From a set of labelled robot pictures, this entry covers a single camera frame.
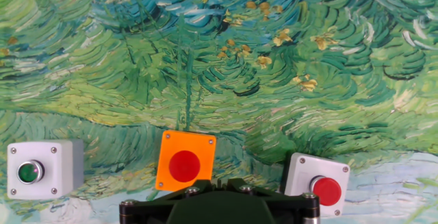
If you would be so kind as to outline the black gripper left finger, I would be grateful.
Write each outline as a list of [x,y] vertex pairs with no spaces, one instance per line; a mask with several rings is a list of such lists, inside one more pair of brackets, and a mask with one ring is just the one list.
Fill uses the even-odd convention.
[[216,183],[198,179],[191,186],[177,190],[152,201],[127,199],[119,203],[120,224],[165,224],[177,203],[189,197],[220,190],[220,180]]

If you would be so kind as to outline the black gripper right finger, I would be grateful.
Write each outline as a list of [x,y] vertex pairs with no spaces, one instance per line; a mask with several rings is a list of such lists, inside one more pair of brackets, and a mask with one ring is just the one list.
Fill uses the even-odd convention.
[[220,215],[227,223],[320,224],[319,198],[309,192],[297,196],[251,185],[243,179],[229,179],[220,186]]

